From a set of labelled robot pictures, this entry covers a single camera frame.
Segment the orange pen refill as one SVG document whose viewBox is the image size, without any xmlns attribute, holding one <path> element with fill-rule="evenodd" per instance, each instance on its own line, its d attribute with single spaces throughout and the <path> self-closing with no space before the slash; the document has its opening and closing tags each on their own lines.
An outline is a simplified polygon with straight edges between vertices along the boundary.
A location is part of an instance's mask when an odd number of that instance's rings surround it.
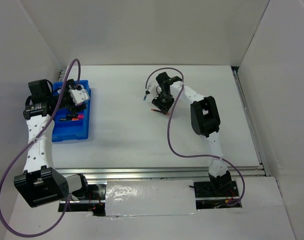
<svg viewBox="0 0 304 240">
<path fill-rule="evenodd" d="M 158 110 L 158 109 L 154 109 L 154 108 L 151 108 L 151 111 L 156 112 L 156 113 L 163 114 L 163 115 L 165 115 L 165 116 L 170 114 L 170 113 L 168 113 L 168 112 L 164 112 L 164 111 L 161 111 L 161 110 Z"/>
</svg>

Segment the orange black highlighter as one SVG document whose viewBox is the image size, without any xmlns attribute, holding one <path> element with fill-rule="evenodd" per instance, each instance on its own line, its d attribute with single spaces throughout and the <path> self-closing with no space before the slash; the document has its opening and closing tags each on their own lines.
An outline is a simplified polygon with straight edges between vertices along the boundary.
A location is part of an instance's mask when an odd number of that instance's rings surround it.
<svg viewBox="0 0 304 240">
<path fill-rule="evenodd" d="M 79 118 L 59 118 L 59 122 L 76 122 L 80 120 Z"/>
</svg>

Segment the pink black highlighter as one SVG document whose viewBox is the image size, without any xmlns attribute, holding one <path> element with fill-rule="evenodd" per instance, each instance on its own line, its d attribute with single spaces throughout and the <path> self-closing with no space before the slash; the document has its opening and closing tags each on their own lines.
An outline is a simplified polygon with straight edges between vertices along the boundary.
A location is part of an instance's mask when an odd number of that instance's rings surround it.
<svg viewBox="0 0 304 240">
<path fill-rule="evenodd" d="M 81 113 L 76 114 L 66 114 L 66 118 L 72 118 L 72 119 L 83 119 L 84 115 Z"/>
</svg>

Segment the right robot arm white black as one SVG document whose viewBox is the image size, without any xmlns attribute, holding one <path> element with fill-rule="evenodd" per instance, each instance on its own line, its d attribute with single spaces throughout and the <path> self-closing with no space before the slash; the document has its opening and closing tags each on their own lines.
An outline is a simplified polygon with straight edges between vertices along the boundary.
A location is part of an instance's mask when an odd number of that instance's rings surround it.
<svg viewBox="0 0 304 240">
<path fill-rule="evenodd" d="M 188 86 L 183 86 L 182 78 L 170 77 L 166 72 L 156 77 L 160 91 L 152 104 L 162 114 L 170 113 L 175 100 L 182 100 L 190 107 L 190 120 L 193 131 L 207 141 L 211 157 L 208 159 L 210 190 L 221 196 L 232 182 L 227 165 L 222 160 L 223 153 L 219 142 L 220 117 L 216 101 L 212 96 L 203 96 Z"/>
</svg>

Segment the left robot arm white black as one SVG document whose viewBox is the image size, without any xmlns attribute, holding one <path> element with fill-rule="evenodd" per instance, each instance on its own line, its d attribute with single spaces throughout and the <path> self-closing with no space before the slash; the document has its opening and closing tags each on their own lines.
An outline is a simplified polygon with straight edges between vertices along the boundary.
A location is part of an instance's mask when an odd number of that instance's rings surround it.
<svg viewBox="0 0 304 240">
<path fill-rule="evenodd" d="M 89 135 L 91 90 L 87 80 L 50 83 L 46 79 L 28 84 L 30 96 L 23 116 L 29 130 L 27 160 L 23 174 L 14 185 L 32 208 L 63 200 L 69 194 L 78 199 L 90 195 L 90 186 L 81 173 L 64 177 L 54 168 L 52 143 L 84 140 Z"/>
</svg>

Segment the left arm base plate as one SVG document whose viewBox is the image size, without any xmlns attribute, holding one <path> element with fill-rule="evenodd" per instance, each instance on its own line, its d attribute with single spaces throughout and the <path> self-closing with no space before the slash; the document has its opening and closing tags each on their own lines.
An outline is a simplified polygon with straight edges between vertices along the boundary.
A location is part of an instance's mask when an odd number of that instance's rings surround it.
<svg viewBox="0 0 304 240">
<path fill-rule="evenodd" d="M 67 213 L 87 212 L 93 216 L 105 217 L 105 197 L 107 184 L 90 184 L 88 191 L 72 195 L 67 204 Z"/>
</svg>

